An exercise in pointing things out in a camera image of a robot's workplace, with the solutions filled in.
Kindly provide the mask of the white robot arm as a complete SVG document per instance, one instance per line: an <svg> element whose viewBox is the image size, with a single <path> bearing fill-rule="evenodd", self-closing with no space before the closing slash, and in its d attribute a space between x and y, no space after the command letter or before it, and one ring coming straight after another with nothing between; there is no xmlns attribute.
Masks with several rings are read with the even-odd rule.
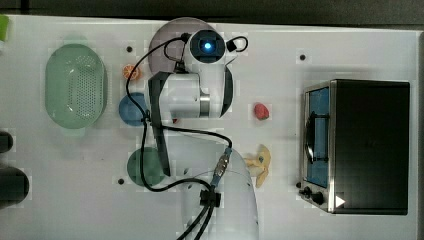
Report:
<svg viewBox="0 0 424 240"><path fill-rule="evenodd" d="M212 29L183 33L182 71L155 73L147 105L159 159L187 196L178 240L259 240L258 210L247 166L232 140L217 132L176 127L175 119L222 117L232 103L228 68L241 51Z"/></svg>

